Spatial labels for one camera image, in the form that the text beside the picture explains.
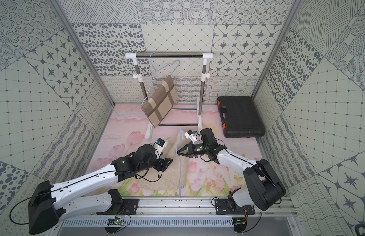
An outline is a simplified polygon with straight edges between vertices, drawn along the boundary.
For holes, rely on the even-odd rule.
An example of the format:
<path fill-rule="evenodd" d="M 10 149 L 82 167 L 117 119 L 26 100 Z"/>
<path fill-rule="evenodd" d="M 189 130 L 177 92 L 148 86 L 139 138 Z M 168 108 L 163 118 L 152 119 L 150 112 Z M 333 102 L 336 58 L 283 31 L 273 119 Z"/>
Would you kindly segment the beige scarf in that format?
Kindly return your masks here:
<path fill-rule="evenodd" d="M 188 139 L 185 137 L 184 132 L 182 134 L 181 147 L 188 143 Z M 179 158 L 177 157 L 176 148 L 179 146 L 179 133 L 176 138 L 172 139 L 168 143 L 167 147 L 163 150 L 162 158 L 171 158 L 173 162 L 169 165 L 167 170 L 162 173 L 162 177 L 159 178 L 155 169 L 150 169 L 145 179 L 140 179 L 137 186 L 142 190 L 147 191 L 162 191 L 162 190 L 178 190 L 179 187 Z M 187 180 L 189 158 L 181 156 L 181 187 L 184 188 Z"/>

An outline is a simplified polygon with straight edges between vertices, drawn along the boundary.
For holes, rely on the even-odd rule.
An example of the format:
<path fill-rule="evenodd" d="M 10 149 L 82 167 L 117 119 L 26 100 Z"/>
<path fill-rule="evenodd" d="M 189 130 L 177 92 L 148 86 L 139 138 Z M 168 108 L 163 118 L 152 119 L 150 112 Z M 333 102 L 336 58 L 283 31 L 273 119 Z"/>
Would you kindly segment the brown plaid scarf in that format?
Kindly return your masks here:
<path fill-rule="evenodd" d="M 171 75 L 167 76 L 154 94 L 142 105 L 146 117 L 157 127 L 178 100 L 178 94 Z"/>

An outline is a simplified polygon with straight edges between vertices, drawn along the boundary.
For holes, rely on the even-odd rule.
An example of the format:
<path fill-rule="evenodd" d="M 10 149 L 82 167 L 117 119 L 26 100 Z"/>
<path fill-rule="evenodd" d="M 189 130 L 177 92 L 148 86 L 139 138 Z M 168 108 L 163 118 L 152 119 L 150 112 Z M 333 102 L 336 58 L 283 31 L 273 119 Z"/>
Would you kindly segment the blue wire hanger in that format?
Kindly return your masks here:
<path fill-rule="evenodd" d="M 176 71 L 176 69 L 180 66 L 180 60 L 175 60 L 175 61 L 173 61 L 172 63 L 166 64 L 166 65 L 165 65 L 165 66 L 163 66 L 162 68 L 157 69 L 157 68 L 154 66 L 154 64 L 153 64 L 153 62 L 152 62 L 152 60 L 151 60 L 151 57 L 152 57 L 152 56 L 154 56 L 154 55 L 156 55 L 156 52 L 152 52 L 152 53 L 150 53 L 150 56 L 149 56 L 149 64 L 150 64 L 151 68 L 154 70 L 154 75 L 153 75 L 153 77 L 152 77 L 151 84 L 150 84 L 149 88 L 147 89 L 146 97 L 144 98 L 144 100 L 143 100 L 143 101 L 142 101 L 142 103 L 141 103 L 141 106 L 143 106 L 143 105 L 144 105 L 144 103 L 145 103 L 145 102 L 148 100 L 148 98 L 149 98 L 150 89 L 152 88 L 152 86 L 153 86 L 153 84 L 154 84 L 154 80 L 155 80 L 155 78 L 156 78 L 157 73 L 158 73 L 158 72 L 160 72 L 160 71 L 162 71 L 162 70 L 164 70 L 164 69 L 165 69 L 165 68 L 167 68 L 167 67 L 170 67 L 170 66 L 176 65 L 176 67 L 175 67 L 175 68 L 173 69 L 173 71 L 172 71 L 172 74 L 173 74 L 173 73 Z"/>
<path fill-rule="evenodd" d="M 181 126 L 180 126 L 180 130 L 179 130 L 179 146 L 176 148 L 176 153 L 177 153 L 177 157 L 179 158 L 179 189 L 178 189 L 178 197 L 180 198 L 181 197 L 181 157 L 180 155 L 178 154 L 178 150 L 181 149 L 181 142 L 182 142 L 182 129 L 181 129 Z"/>

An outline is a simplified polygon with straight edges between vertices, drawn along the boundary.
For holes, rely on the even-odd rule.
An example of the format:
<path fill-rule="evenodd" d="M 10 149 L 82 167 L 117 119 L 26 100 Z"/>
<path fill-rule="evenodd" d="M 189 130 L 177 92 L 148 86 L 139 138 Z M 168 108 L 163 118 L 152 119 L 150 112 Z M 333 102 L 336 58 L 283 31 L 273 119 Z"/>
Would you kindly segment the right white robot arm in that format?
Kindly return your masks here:
<path fill-rule="evenodd" d="M 219 143 L 210 128 L 201 130 L 199 136 L 202 142 L 199 144 L 191 137 L 192 134 L 193 131 L 186 132 L 185 136 L 191 141 L 177 150 L 178 155 L 189 158 L 206 155 L 209 161 L 243 175 L 246 188 L 231 190 L 227 196 L 227 205 L 232 211 L 251 205 L 266 211 L 282 202 L 286 189 L 267 160 L 255 161 L 230 151 L 223 143 Z"/>

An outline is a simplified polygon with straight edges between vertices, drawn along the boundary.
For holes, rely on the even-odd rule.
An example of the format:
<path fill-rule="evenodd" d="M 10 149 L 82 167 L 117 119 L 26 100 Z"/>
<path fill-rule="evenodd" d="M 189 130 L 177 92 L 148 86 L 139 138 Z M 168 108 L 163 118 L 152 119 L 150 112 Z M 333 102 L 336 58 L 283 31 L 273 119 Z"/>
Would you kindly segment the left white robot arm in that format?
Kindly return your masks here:
<path fill-rule="evenodd" d="M 165 172 L 173 162 L 161 158 L 162 148 L 145 144 L 135 152 L 84 176 L 63 183 L 40 183 L 28 202 L 29 234 L 37 235 L 68 218 L 96 213 L 119 215 L 136 206 L 129 206 L 117 189 L 88 196 L 88 193 L 133 178 L 139 172 L 155 169 Z"/>

